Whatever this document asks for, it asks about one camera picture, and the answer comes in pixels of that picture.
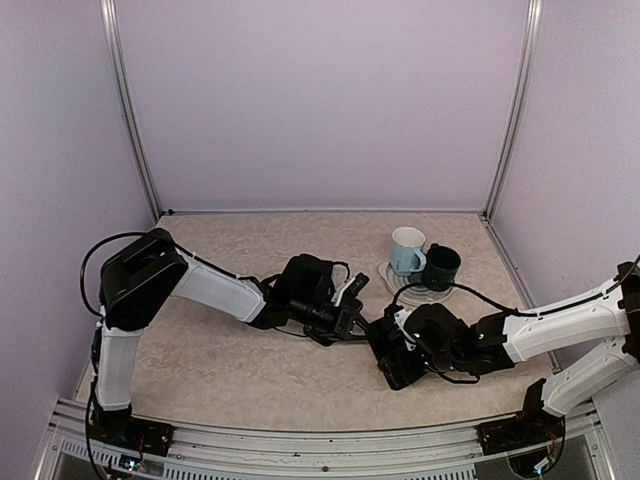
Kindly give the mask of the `black phone case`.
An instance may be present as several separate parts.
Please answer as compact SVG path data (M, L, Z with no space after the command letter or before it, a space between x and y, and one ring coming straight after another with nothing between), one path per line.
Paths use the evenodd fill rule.
M378 355L388 349L399 347L400 345L406 346L406 342L396 324L385 317L379 318L370 324L367 338L376 360Z

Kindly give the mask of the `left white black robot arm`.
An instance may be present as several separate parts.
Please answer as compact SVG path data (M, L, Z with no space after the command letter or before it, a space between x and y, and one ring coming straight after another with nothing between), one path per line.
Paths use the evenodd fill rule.
M323 346L356 341L361 319L363 273L333 281L337 262L310 254L292 257L284 270L265 280L239 276L177 244L163 228L137 233L134 242L111 256L100 270L100 347L94 397L104 410L99 424L121 445L140 434L131 406L133 367L143 331L171 297L207 306L260 330L289 322Z

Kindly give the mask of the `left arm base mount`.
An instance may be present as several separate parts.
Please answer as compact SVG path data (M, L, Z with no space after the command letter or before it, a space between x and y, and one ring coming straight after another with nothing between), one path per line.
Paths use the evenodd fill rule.
M169 423L147 420L132 415L132 407L106 411L95 402L89 407L88 435L91 440L166 457L175 427Z

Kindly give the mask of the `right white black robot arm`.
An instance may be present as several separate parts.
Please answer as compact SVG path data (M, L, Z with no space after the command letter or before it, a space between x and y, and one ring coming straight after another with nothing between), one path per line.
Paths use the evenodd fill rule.
M441 303L414 309L391 303L367 339L391 389L426 374L474 384L536 356L587 341L597 346L565 370L531 385L511 433L535 442L551 424L639 367L639 263L624 262L614 278L564 301L520 311L498 306L472 325Z

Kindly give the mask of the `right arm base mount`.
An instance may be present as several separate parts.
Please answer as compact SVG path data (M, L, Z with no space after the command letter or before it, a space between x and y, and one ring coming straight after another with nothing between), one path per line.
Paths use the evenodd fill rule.
M566 433L566 425L564 417L541 411L484 422L476 431L483 454L493 455L559 439Z

